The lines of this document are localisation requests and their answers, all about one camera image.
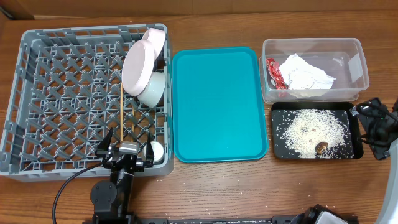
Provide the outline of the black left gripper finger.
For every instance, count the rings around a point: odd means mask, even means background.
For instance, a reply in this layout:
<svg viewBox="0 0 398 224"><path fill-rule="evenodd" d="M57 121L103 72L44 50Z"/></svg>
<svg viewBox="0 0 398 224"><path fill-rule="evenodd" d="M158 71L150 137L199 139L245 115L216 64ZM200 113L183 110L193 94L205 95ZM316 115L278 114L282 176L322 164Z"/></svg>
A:
<svg viewBox="0 0 398 224"><path fill-rule="evenodd" d="M145 149L145 166L152 167L154 163L154 151L152 148L152 138L150 133L147 133L146 149Z"/></svg>
<svg viewBox="0 0 398 224"><path fill-rule="evenodd" d="M111 128L104 139L97 145L95 155L97 157L106 157L109 155L109 147L111 145L111 138L113 136L113 128Z"/></svg>

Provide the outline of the white paper cup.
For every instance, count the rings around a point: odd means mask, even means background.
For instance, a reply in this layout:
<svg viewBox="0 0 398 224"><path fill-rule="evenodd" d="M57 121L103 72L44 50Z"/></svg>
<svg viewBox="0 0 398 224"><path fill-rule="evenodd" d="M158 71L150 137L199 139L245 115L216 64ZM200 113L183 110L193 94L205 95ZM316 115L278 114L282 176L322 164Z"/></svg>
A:
<svg viewBox="0 0 398 224"><path fill-rule="evenodd" d="M154 164L160 164L164 160L164 147L157 141L151 142L152 150L154 152Z"/></svg>

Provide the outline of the grey-white round bowl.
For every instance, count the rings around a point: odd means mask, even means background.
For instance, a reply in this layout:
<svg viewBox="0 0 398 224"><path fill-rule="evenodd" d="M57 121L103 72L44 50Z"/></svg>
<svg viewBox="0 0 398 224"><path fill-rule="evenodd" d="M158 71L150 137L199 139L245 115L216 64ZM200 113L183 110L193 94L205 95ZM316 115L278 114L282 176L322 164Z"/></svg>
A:
<svg viewBox="0 0 398 224"><path fill-rule="evenodd" d="M152 72L150 80L142 93L137 96L137 99L148 106L155 107L164 94L166 84L166 76L164 73Z"/></svg>

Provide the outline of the brown food scrap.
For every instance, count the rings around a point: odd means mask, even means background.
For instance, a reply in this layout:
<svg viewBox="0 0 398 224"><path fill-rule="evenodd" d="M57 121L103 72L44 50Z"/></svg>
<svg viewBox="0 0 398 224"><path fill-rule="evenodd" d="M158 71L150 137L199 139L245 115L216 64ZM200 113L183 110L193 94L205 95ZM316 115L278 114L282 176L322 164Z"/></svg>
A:
<svg viewBox="0 0 398 224"><path fill-rule="evenodd" d="M320 142L315 146L315 151L318 155L323 154L323 152L328 149L328 143L327 142Z"/></svg>

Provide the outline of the rice pile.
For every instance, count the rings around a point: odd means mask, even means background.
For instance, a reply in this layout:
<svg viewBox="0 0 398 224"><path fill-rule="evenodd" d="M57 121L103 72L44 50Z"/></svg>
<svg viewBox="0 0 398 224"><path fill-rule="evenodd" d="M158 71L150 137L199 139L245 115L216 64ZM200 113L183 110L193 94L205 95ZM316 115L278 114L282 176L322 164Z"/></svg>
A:
<svg viewBox="0 0 398 224"><path fill-rule="evenodd" d="M315 151L318 143L327 142L328 149L339 146L345 133L341 122L331 112L311 109L300 110L282 137L287 140L289 149L310 159L310 156L318 155Z"/></svg>

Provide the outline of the white napkin waste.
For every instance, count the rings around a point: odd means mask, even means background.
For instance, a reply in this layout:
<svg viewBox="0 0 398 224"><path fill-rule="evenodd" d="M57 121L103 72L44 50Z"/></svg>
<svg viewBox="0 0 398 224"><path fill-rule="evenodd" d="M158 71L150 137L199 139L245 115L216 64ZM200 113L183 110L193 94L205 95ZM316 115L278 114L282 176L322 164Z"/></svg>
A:
<svg viewBox="0 0 398 224"><path fill-rule="evenodd" d="M296 98L319 97L333 86L336 78L329 76L324 70L310 65L297 54L290 55L279 66L288 90Z"/></svg>

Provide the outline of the large white round plate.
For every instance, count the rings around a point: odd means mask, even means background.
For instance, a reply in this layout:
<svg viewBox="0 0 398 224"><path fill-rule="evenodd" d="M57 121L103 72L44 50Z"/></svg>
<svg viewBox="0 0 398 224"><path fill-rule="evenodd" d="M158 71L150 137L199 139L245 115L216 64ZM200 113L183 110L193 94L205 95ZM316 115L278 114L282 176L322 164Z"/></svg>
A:
<svg viewBox="0 0 398 224"><path fill-rule="evenodd" d="M124 90L137 96L149 82L155 61L155 51L148 40L139 40L129 49L122 67Z"/></svg>

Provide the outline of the pink round bowl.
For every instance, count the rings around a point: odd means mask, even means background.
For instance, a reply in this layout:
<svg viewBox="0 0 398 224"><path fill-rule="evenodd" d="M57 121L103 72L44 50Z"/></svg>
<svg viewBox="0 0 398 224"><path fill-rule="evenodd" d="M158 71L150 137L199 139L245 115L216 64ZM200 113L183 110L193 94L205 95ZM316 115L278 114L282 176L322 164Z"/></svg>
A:
<svg viewBox="0 0 398 224"><path fill-rule="evenodd" d="M163 30L150 28L142 36L142 40L148 40L152 43L155 53L155 59L160 55L166 39L166 33Z"/></svg>

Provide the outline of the red snack wrapper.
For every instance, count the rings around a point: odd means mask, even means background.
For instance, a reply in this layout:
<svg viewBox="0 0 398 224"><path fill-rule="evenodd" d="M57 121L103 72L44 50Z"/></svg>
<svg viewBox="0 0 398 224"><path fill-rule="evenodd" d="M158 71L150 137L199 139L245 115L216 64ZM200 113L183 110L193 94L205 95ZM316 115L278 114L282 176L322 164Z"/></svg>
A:
<svg viewBox="0 0 398 224"><path fill-rule="evenodd" d="M273 58L266 59L266 65L269 75L275 83L275 87L279 90L287 89L284 78L279 70L279 64Z"/></svg>

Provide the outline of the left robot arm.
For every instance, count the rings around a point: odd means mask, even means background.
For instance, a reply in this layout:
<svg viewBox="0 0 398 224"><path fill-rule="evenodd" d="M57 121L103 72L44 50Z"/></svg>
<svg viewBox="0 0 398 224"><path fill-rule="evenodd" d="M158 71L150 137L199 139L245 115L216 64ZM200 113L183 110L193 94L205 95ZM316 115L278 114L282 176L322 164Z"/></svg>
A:
<svg viewBox="0 0 398 224"><path fill-rule="evenodd" d="M128 210L134 174L154 165L154 152L148 146L146 155L141 158L136 143L124 141L112 146L112 136L113 129L110 129L96 149L96 155L101 158L100 166L109 169L110 175L108 180L98 182L91 189L92 222L138 224L140 219Z"/></svg>

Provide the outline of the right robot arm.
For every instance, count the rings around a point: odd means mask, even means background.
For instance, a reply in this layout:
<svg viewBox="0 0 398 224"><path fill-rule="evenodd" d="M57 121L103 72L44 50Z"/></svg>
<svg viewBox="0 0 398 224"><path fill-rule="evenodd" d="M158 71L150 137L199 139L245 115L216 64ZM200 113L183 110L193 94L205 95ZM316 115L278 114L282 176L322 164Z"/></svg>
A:
<svg viewBox="0 0 398 224"><path fill-rule="evenodd" d="M376 223L397 223L397 103L389 111L379 98L372 98L350 111L365 130L358 140L369 145L377 160L391 160L384 201Z"/></svg>

